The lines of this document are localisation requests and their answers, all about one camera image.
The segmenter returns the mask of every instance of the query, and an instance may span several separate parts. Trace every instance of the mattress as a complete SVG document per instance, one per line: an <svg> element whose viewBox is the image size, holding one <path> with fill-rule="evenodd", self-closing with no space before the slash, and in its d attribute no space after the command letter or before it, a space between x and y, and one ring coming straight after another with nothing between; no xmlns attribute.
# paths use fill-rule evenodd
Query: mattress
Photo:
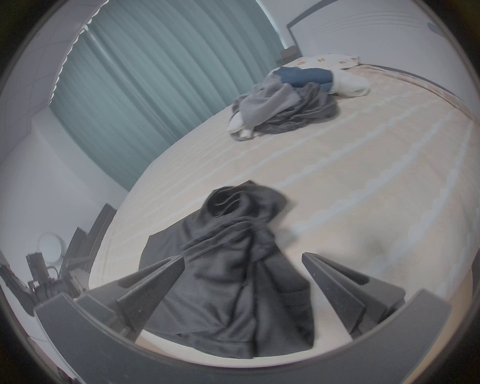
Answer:
<svg viewBox="0 0 480 384"><path fill-rule="evenodd" d="M216 366L303 360L351 341L301 264L313 252L403 287L450 299L480 245L480 124L461 100L424 80L360 66L372 90L338 97L339 115L295 132L233 141L230 108L179 140L139 178L115 215L90 275L98 287L138 269L150 235L197 210L209 193L247 180L281 191L271 227L312 282L315 344L252 360L210 356L143 331L139 344Z"/></svg>

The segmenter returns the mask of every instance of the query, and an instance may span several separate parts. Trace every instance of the bed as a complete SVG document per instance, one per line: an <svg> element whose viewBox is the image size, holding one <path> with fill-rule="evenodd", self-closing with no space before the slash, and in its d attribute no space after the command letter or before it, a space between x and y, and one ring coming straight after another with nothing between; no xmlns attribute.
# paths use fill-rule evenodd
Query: bed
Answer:
<svg viewBox="0 0 480 384"><path fill-rule="evenodd" d="M339 115L295 132L233 141L230 108L157 158L108 228L89 279L95 288L138 269L150 235L200 208L209 193L253 180L281 191L287 209L272 223L276 241L312 284L311 350L226 359L146 331L153 351L199 364L269 366L303 360L351 341L301 264L313 252L403 287L450 299L480 243L480 124L457 97L422 80L371 66L371 92L337 98Z"/></svg>

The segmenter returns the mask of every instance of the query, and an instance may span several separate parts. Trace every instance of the beige bed sheet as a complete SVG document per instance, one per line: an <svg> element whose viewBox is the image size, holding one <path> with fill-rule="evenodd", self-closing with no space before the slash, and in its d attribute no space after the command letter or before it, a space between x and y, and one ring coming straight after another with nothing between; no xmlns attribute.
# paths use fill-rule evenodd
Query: beige bed sheet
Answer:
<svg viewBox="0 0 480 384"><path fill-rule="evenodd" d="M156 159L115 215L90 275L98 287L138 269L148 236L198 209L211 190L253 180L289 207L272 228L297 269L315 252L397 284L450 299L479 247L480 126L454 96L406 75L356 67L372 91L338 98L339 115L295 132L236 142L230 108ZM253 360L210 356L142 332L170 356L218 366L266 366L319 355L350 336L312 283L315 345Z"/></svg>

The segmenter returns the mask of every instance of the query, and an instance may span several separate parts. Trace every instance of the green curtain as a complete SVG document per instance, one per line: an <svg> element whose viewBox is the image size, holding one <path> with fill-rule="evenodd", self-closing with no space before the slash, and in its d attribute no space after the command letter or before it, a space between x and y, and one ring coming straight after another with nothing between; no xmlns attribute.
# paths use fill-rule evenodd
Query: green curtain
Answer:
<svg viewBox="0 0 480 384"><path fill-rule="evenodd" d="M162 152L277 66L256 0L110 0L73 45L50 107L127 190Z"/></svg>

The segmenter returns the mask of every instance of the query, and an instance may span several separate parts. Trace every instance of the cable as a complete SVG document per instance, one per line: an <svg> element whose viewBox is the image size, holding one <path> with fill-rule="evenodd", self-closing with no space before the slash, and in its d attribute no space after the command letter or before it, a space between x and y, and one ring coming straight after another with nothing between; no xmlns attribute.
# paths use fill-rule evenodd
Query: cable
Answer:
<svg viewBox="0 0 480 384"><path fill-rule="evenodd" d="M55 272L57 272L57 278L59 278L59 272L57 271L57 269L54 267L54 266L50 266L50 267L47 267L47 269L55 269Z"/></svg>

